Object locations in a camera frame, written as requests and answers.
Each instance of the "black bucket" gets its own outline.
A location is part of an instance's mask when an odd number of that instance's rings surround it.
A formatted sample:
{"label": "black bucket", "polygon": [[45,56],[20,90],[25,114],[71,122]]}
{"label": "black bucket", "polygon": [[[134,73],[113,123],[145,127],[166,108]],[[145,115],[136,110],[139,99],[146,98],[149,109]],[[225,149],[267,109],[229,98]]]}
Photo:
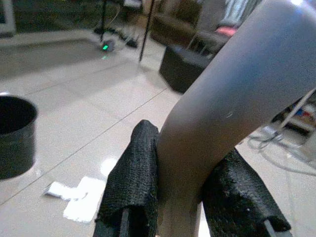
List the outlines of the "black bucket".
{"label": "black bucket", "polygon": [[0,179],[23,174],[34,164],[36,117],[30,102],[0,96]]}

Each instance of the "black fabric grip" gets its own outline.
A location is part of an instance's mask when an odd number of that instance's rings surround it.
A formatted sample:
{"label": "black fabric grip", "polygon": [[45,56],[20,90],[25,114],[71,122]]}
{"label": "black fabric grip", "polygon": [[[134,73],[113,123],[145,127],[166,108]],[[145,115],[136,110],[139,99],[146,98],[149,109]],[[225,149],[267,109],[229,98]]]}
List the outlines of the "black fabric grip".
{"label": "black fabric grip", "polygon": [[117,233],[122,210],[129,208],[131,213],[129,219],[131,236],[155,237],[157,222],[157,138],[157,127],[147,120],[140,121],[134,128],[128,147],[107,180],[96,221],[97,225],[99,221],[103,222],[103,229],[115,230],[114,232]]}
{"label": "black fabric grip", "polygon": [[213,169],[202,200],[212,237],[269,237],[265,220],[275,231],[291,229],[259,175],[236,149]]}

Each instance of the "cable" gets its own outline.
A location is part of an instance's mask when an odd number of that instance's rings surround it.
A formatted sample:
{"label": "cable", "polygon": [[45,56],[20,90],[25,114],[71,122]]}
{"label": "cable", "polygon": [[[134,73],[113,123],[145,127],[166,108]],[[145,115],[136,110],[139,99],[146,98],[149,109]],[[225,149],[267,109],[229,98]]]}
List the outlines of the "cable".
{"label": "cable", "polygon": [[[274,135],[273,137],[271,138],[268,138],[268,139],[261,139],[261,137],[256,137],[256,136],[251,136],[249,135],[249,140],[248,140],[248,145],[250,148],[252,149],[256,149],[259,151],[259,154],[266,160],[268,161],[269,163],[271,163],[272,165],[280,168],[280,169],[283,169],[283,170],[286,170],[288,172],[292,172],[292,173],[297,173],[297,174],[304,174],[304,175],[309,175],[309,176],[313,176],[313,177],[316,177],[316,173],[312,173],[312,172],[305,172],[305,171],[301,171],[301,170],[297,170],[297,169],[293,169],[293,168],[290,168],[290,167],[286,167],[284,165],[281,165],[277,162],[275,162],[274,160],[272,160],[268,155],[266,155],[264,153],[264,148],[266,148],[270,143],[276,143],[277,145],[279,145],[281,148],[285,149],[287,152],[291,153],[292,156],[297,156],[297,154],[295,154],[293,151],[295,149],[297,149],[298,147],[291,147],[287,144],[284,144],[281,142],[282,138],[281,138],[281,134],[276,134]],[[252,140],[255,140],[257,142],[260,142],[258,146],[254,146],[251,141]]]}
{"label": "cable", "polygon": [[120,5],[119,4],[116,4],[116,7],[117,7],[117,13],[116,15],[113,17],[113,19],[109,22],[109,24],[106,25],[105,28],[108,28],[113,22],[114,20],[117,18],[117,16],[119,15],[119,12],[120,12]]}

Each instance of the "black footstool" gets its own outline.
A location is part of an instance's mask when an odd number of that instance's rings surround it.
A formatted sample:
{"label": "black footstool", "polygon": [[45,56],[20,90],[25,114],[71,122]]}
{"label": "black footstool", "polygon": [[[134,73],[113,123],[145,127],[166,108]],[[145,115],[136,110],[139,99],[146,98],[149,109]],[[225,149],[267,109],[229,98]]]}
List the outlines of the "black footstool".
{"label": "black footstool", "polygon": [[184,93],[211,60],[181,46],[171,45],[164,53],[159,72],[173,90]]}

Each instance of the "pink cushion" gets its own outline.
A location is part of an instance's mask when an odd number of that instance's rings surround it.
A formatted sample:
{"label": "pink cushion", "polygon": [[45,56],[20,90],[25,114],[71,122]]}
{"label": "pink cushion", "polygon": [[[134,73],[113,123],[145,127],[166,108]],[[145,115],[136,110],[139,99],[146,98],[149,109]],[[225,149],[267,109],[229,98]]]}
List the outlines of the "pink cushion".
{"label": "pink cushion", "polygon": [[228,27],[228,26],[221,26],[216,29],[216,33],[220,33],[223,35],[226,35],[228,37],[232,37],[236,33],[237,29],[233,27]]}

